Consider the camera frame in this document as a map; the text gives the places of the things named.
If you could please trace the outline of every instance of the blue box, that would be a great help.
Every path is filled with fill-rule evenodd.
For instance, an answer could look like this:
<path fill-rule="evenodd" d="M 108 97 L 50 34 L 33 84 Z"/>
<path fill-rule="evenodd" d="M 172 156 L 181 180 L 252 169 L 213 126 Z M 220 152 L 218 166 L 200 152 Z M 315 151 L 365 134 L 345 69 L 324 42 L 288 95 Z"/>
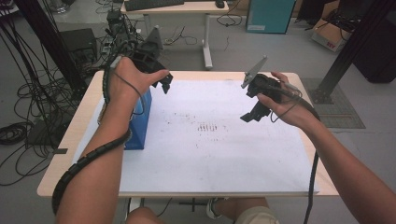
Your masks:
<path fill-rule="evenodd" d="M 129 121 L 129 128 L 131 129 L 132 137 L 125 143 L 125 150 L 145 148 L 150 109 L 151 92 L 148 89 L 148 91 L 142 95 L 142 99 L 139 99 L 134 107 L 134 114 L 132 115 L 132 119 Z"/>
<path fill-rule="evenodd" d="M 294 4 L 295 0 L 250 0 L 247 32 L 285 34 Z"/>

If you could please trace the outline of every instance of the person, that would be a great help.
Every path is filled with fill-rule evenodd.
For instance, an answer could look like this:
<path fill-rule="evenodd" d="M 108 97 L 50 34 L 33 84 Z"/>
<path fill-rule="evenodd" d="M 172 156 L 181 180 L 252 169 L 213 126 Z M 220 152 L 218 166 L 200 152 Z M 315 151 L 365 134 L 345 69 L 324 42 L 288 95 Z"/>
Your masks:
<path fill-rule="evenodd" d="M 147 91 L 152 83 L 168 73 L 167 70 L 160 70 L 144 74 L 129 58 L 121 58 L 109 81 L 111 100 L 100 126 L 81 157 L 125 134 L 139 93 Z M 287 77 L 280 73 L 272 74 L 282 81 L 281 86 L 286 89 L 284 83 L 288 82 Z M 258 95 L 258 99 L 278 115 L 291 107 L 290 101 L 277 104 L 262 94 Z M 321 122 L 298 105 L 282 116 L 282 119 L 301 128 L 311 139 L 340 196 L 359 222 L 392 223 L 396 220 L 396 213 L 393 212 L 396 196 L 392 190 L 350 154 Z M 70 181 L 56 214 L 57 223 L 112 223 L 120 188 L 122 154 L 123 146 L 108 151 Z M 236 223 L 254 223 L 257 217 L 276 223 L 264 198 L 211 200 L 208 205 L 208 213 L 213 213 L 212 217 L 224 215 L 237 220 Z M 163 222 L 150 209 L 143 207 L 132 211 L 126 218 L 126 223 Z"/>

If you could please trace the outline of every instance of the gray floor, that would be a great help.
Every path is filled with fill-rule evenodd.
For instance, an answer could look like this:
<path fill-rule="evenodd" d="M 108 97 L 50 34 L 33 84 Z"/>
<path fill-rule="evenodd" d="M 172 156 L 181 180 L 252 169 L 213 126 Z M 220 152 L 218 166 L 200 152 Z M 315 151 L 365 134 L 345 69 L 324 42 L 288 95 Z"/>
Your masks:
<path fill-rule="evenodd" d="M 40 51 L 38 41 L 23 18 L 16 17 L 19 32 Z M 61 30 L 85 28 L 82 24 L 59 24 Z M 213 71 L 247 71 L 263 54 L 268 55 L 268 63 L 262 71 L 294 72 L 300 77 L 323 78 L 337 54 L 323 48 L 310 39 L 312 31 L 305 31 L 303 22 L 291 23 L 286 35 L 249 34 L 245 25 L 223 27 L 211 20 L 210 46 Z M 89 25 L 95 35 L 105 35 L 104 24 Z M 176 27 L 163 28 L 162 38 L 172 37 Z M 183 36 L 202 39 L 202 27 L 186 27 Z M 18 97 L 16 92 L 24 84 L 21 73 L 12 61 L 3 42 L 0 43 L 0 126 L 21 121 L 13 111 Z M 168 46 L 162 62 L 171 70 L 205 70 L 200 45 L 186 45 L 179 40 Z M 372 84 L 365 80 L 355 66 L 351 66 L 339 83 L 347 99 L 354 106 L 366 129 L 332 129 L 336 137 L 358 158 L 378 174 L 396 191 L 396 82 Z M 18 111 L 23 113 L 27 105 L 21 104 Z M 16 150 L 18 146 L 1 146 L 1 161 Z M 36 164 L 37 159 L 25 157 L 22 169 Z M 17 176 L 14 171 L 15 160 L 0 169 L 0 183 L 7 183 Z M 43 173 L 24 178 L 10 187 L 0 187 L 0 223 L 51 223 L 53 214 L 50 199 L 40 198 L 36 188 Z M 168 199 L 150 199 L 146 205 L 160 213 Z M 307 205 L 305 197 L 270 197 L 269 204 L 278 216 L 280 223 L 302 223 Z M 180 199 L 173 200 L 162 218 L 167 223 L 232 223 L 226 218 L 213 221 L 206 217 L 205 208 L 197 206 L 195 212 L 190 206 L 179 205 Z M 126 210 L 126 200 L 120 199 L 114 223 L 121 223 Z M 311 213 L 310 223 L 356 223 L 339 197 L 317 197 Z"/>

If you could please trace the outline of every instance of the finger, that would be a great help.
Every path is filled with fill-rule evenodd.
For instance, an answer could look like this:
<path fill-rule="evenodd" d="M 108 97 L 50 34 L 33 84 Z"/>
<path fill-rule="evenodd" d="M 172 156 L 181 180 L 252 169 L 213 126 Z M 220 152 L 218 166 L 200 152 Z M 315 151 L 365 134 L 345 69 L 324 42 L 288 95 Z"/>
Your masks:
<path fill-rule="evenodd" d="M 149 77 L 149 80 L 154 83 L 154 82 L 156 82 L 158 80 L 163 79 L 167 75 L 169 75 L 169 70 L 162 69 L 162 70 L 159 70 L 159 71 L 157 71 L 155 73 L 151 73 L 148 77 Z"/>
<path fill-rule="evenodd" d="M 273 77 L 276 77 L 277 79 L 283 81 L 283 82 L 289 82 L 288 77 L 285 76 L 284 74 L 280 73 L 280 72 L 271 72 L 271 75 Z"/>

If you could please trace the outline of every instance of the table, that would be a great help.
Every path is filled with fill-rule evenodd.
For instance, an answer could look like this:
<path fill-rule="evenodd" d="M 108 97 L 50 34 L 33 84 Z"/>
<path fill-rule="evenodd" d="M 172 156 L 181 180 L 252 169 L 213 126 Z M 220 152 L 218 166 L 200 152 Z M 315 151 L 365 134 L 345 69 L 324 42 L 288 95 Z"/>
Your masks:
<path fill-rule="evenodd" d="M 174 71 L 171 72 L 175 77 L 174 80 L 242 80 L 244 78 L 243 72 L 184 72 L 184 71 Z M 98 72 L 93 80 L 91 85 L 86 91 L 84 98 L 81 101 L 81 104 L 74 116 L 67 132 L 64 135 L 64 139 L 62 140 L 59 148 L 67 148 L 67 153 L 62 155 L 54 155 L 47 172 L 45 173 L 40 185 L 38 186 L 37 193 L 43 197 L 51 197 L 52 192 L 60 179 L 60 177 L 64 174 L 74 158 L 76 150 L 78 148 L 78 144 L 81 142 L 84 133 L 89 125 L 90 119 L 94 113 L 94 109 L 98 105 L 98 102 L 102 99 L 102 72 Z M 309 100 L 306 98 L 307 94 L 304 90 L 303 84 L 296 74 L 286 73 L 286 75 L 290 79 L 290 83 L 294 86 L 298 87 L 303 95 L 305 96 L 305 100 Z M 309 160 L 313 160 L 315 148 L 306 135 L 299 131 L 299 134 L 304 143 L 304 150 L 306 151 Z M 335 189 L 332 181 L 330 180 L 326 170 L 324 169 L 322 163 L 320 162 L 318 165 L 318 171 L 316 180 L 319 186 L 319 192 L 316 194 L 317 196 L 330 196 L 330 195 L 338 195 L 337 190 Z M 123 192 L 119 194 L 121 197 L 207 197 L 207 196 L 233 196 L 233 197 L 254 197 L 254 196 L 262 196 L 262 192 L 243 192 L 243 193 L 225 193 L 222 195 L 218 195 L 215 193 L 207 192 L 202 194 L 200 192 L 176 192 L 172 195 L 168 193 L 145 193 L 145 192 Z"/>
<path fill-rule="evenodd" d="M 209 48 L 209 15 L 226 14 L 229 8 L 225 2 L 224 5 L 224 8 L 217 8 L 214 2 L 185 2 L 184 5 L 179 6 L 126 11 L 124 4 L 122 4 L 121 13 L 127 15 L 143 14 L 147 33 L 151 31 L 152 24 L 160 26 L 204 25 L 203 50 L 205 68 L 209 70 L 213 67 Z"/>

